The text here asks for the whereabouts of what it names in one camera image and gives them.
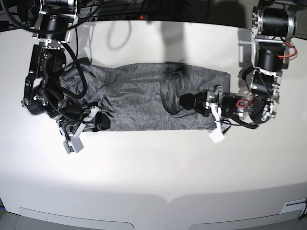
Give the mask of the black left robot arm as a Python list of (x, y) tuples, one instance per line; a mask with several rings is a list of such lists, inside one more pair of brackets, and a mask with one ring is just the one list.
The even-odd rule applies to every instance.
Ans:
[(289, 61), (298, 55), (291, 39), (296, 32), (296, 13), (304, 6), (300, 0), (261, 0), (254, 7), (251, 27), (251, 65), (242, 72), (248, 94), (225, 93), (221, 85), (198, 94), (186, 93), (179, 104), (204, 117), (213, 115), (218, 129), (222, 124), (256, 129), (276, 117), (280, 83)]

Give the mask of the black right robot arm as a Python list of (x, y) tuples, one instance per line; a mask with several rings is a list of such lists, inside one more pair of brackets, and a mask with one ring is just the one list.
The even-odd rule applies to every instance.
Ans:
[[(81, 65), (69, 46), (70, 31), (85, 23), (87, 17), (79, 21), (81, 0), (38, 0), (36, 22), (28, 27), (17, 21), (8, 10), (8, 3), (0, 2), (2, 10), (14, 24), (28, 32), (39, 43), (33, 46), (28, 75), (24, 83), (22, 106), (31, 115), (47, 114), (56, 120), (65, 134), (89, 130), (92, 132), (110, 129), (110, 119), (96, 102), (84, 103), (88, 85)], [(77, 74), (81, 78), (79, 93), (64, 88), (60, 76), (66, 72), (65, 51), (71, 56)]]

